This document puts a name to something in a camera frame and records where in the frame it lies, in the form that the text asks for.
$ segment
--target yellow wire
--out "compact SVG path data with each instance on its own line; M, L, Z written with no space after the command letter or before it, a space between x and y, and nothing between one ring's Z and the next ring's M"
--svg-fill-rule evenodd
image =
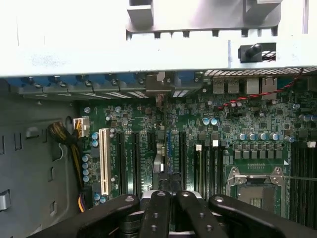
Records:
M80 203L80 197L78 198L78 206L79 206L79 209L81 212L84 212L85 210L83 209L83 207L81 206L81 203Z

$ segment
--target gray metal panel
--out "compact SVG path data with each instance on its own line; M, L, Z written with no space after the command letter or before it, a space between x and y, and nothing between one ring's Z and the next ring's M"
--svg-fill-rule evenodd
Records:
M59 150L58 157L61 150L45 130L53 121L74 117L75 111L66 103L38 105L35 100L3 95L2 91L0 136L5 153L0 154L0 192L10 189L11 207L0 212L0 234L24 238L78 213L77 183L67 148L53 161L52 145ZM54 179L48 182L52 167Z
M278 25L281 5L257 1L253 20L244 19L246 0L153 0L153 26L135 23L136 17L127 17L126 29L130 32L182 31L206 29L265 28Z

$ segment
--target motherboard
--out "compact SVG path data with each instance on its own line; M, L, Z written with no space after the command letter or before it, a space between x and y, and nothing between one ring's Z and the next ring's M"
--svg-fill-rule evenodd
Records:
M278 88L290 81L274 80ZM214 79L186 97L81 102L90 121L83 175L94 205L125 193L189 190L205 200L226 194L296 221L300 199L312 199L302 195L317 193L315 183L297 179L317 173L315 93L292 89L243 99L258 93L259 84Z

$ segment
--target electrolytic capacitor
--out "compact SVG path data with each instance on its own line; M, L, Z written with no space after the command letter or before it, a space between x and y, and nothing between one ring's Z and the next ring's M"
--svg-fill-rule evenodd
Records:
M295 138L293 136L286 136L284 137L284 140L289 143L293 143L295 141Z
M266 140L266 134L265 133L259 133L259 139L260 140Z
M255 140L256 139L256 135L253 133L249 133L248 134L248 140Z
M88 176L84 176L84 177L83 177L83 181L84 181L84 182L89 182L89 177L88 177Z
M86 170L89 167L89 165L88 163L83 163L81 167Z
M312 115L312 117L311 117L311 121L317 121L317 115Z
M97 141L97 140L93 140L93 141L91 142L91 145L92 145L93 147L98 147L98 141Z
M211 123L211 125L217 125L218 121L216 118L212 118L212 119L210 119L210 123Z
M107 115L106 116L106 121L111 121L111 120L112 120L112 115L111 114Z
M98 140L98 138L99 138L99 133L98 133L98 132L94 132L94 133L91 135L91 138L92 138L93 140Z
M269 138L271 139L271 140L278 140L278 134L276 134L276 133L271 133L270 135L269 135Z
M243 134L243 133L240 133L240 134L238 135L238 139L239 139L239 140L245 140L245 139L246 139L246 135Z
M208 118L203 118L203 124L204 125L209 125L209 119Z
M91 159L91 156L89 154L86 154L81 159L82 159L83 162L88 162L88 160Z
M89 175L89 171L88 170L83 170L83 175L84 176L88 176Z

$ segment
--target capacitor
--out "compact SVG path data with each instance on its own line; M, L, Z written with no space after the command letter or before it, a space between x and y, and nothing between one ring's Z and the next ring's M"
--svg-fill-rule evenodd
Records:
M81 167L86 170L89 167L89 165L88 163L83 163Z
M248 140L255 140L255 139L256 139L256 135L254 135L253 133L248 134Z
M100 203L105 203L106 202L106 198L105 197L101 197L100 198Z
M89 171L88 170L83 170L83 175L84 176L88 176L89 175Z
M238 139L239 139L239 140L245 140L245 139L246 139L246 135L243 134L243 133L240 133L240 134L238 135Z
M203 124L204 125L209 125L209 119L208 118L203 118Z
M276 99L272 99L267 102L268 105L276 105L277 103L278 101Z
M98 147L98 141L97 141L97 140L93 140L93 141L91 142L91 145L92 145L93 147Z
M112 120L112 118L113 118L113 117L112 117L112 115L111 115L111 114L109 114L109 115L107 115L107 116L106 116L106 121L111 121L111 120Z
M99 201L100 200L100 195L98 193L95 193L94 200L95 201Z
M260 140L266 140L266 134L265 133L259 133L259 139Z
M271 140L278 140L278 134L276 134L276 133L271 133L270 135L269 135L269 138L271 139Z
M299 103L293 104L293 109L298 110L299 108L301 108L301 105Z
M121 112L121 107L115 107L115 108L114 108L114 111L115 111L116 113L120 113L120 112Z
M212 119L210 119L210 123L211 123L211 125L217 125L218 121L216 118L212 118Z
M81 159L82 159L83 162L88 162L88 160L91 159L91 156L89 154L86 154Z
M91 135L91 138L92 138L93 140L98 140L98 138L99 138L99 133L98 133L98 132L94 132L94 133Z
M89 182L89 177L88 177L88 176L84 176L84 177L83 177L83 181L84 181L84 182Z
M286 136L284 137L284 140L289 143L293 143L295 141L295 138L293 136Z
M311 121L317 121L317 115L312 115L312 117L311 117Z

